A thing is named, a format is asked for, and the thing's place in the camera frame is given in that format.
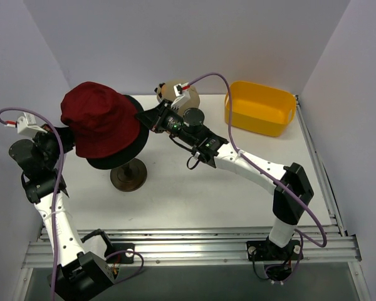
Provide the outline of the black bucket hat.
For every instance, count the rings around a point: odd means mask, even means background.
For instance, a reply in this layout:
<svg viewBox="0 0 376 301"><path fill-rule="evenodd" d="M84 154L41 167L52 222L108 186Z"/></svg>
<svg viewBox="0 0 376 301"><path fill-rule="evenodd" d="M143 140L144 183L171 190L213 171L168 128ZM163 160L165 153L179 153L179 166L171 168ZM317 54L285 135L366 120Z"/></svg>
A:
<svg viewBox="0 0 376 301"><path fill-rule="evenodd" d="M115 128L110 132L109 138L102 141L100 146L108 147L115 152L108 156L88 158L88 163L101 170L110 170L120 167L134 159L145 147L149 137L149 129L136 119L136 114L143 112L141 104L130 95L117 96L123 104L123 116L118 119Z"/></svg>

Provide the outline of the dark red cap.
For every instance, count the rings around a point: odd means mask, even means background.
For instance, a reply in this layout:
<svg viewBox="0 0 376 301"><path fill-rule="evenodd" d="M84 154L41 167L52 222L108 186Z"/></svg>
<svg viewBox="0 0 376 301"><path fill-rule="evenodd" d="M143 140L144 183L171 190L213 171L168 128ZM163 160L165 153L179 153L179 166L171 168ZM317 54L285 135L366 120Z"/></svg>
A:
<svg viewBox="0 0 376 301"><path fill-rule="evenodd" d="M75 138L76 154L85 159L108 156L115 152L100 144L109 138L123 104L114 89L95 82L84 82L70 90L61 102L61 122Z"/></svg>

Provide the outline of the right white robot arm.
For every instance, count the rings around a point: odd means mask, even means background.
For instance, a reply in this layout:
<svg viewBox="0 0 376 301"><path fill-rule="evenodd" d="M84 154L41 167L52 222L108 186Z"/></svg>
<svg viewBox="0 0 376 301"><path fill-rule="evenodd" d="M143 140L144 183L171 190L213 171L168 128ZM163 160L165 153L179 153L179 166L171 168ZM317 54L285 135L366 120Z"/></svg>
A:
<svg viewBox="0 0 376 301"><path fill-rule="evenodd" d="M204 125L205 115L198 108L189 108L183 115L167 102L136 114L137 120L157 134L166 132L179 147L189 151L197 163L237 174L267 190L273 197L274 225L253 256L260 260L283 260L285 256L300 256L300 242L292 236L304 213L304 207L314 196L304 168L276 164L239 150L232 142L216 135Z"/></svg>

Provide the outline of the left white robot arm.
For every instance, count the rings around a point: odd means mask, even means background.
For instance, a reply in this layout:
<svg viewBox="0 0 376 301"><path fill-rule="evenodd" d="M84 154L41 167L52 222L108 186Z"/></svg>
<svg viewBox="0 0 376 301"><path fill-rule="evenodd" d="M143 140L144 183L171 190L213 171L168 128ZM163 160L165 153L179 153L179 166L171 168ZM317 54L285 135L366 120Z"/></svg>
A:
<svg viewBox="0 0 376 301"><path fill-rule="evenodd" d="M91 300L117 282L108 261L133 263L135 247L117 248L100 229L79 237L61 175L63 156L75 145L69 129L54 133L47 125L21 124L16 129L24 138L10 147L9 156L22 169L26 197L48 231L54 258L50 286L63 300Z"/></svg>

